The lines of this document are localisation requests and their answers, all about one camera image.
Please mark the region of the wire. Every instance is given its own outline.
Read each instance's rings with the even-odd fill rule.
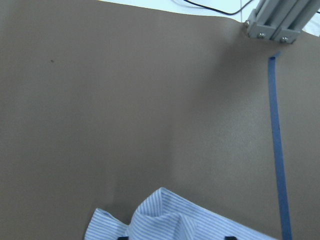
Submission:
[[[201,5],[201,4],[198,4],[198,3],[195,3],[195,2],[189,1],[189,0],[183,0],[183,1],[185,1],[185,2],[187,2],[187,3],[189,3],[189,4],[192,4],[192,5],[195,5],[195,6],[204,8],[204,9],[209,9],[209,10],[215,11],[215,12],[220,13],[220,14],[232,16],[232,15],[236,15],[236,14],[240,13],[246,6],[248,6],[248,5],[249,5],[251,2],[253,2],[254,0],[248,1],[242,8],[240,8],[238,11],[233,12],[233,13],[221,11],[221,10],[219,10],[219,9],[215,9],[215,8],[212,8],[212,7],[209,7],[209,6],[204,6],[204,5]]]

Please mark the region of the striped cloth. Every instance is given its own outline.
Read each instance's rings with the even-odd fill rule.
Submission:
[[[275,240],[237,222],[206,210],[178,195],[160,188],[133,214],[130,225],[97,208],[85,240]]]

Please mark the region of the bolt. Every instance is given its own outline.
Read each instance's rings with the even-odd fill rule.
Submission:
[[[282,44],[287,43],[287,42],[288,42],[288,40],[289,40],[289,38],[288,38],[288,37],[283,36],[283,37],[281,37],[281,38],[280,38],[280,43],[282,43]]]
[[[246,28],[248,28],[250,26],[250,20],[246,20],[244,22],[244,25],[245,25]]]
[[[266,37],[266,34],[263,32],[259,33],[257,36],[258,39],[264,39],[265,37]]]

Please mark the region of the cloth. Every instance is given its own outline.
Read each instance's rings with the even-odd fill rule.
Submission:
[[[134,212],[130,225],[97,208],[85,240],[274,240],[160,188]]]

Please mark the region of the blue line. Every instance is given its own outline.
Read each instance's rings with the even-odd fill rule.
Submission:
[[[276,58],[279,55],[280,52],[270,57],[268,61],[269,102],[282,239],[292,240],[276,88]]]

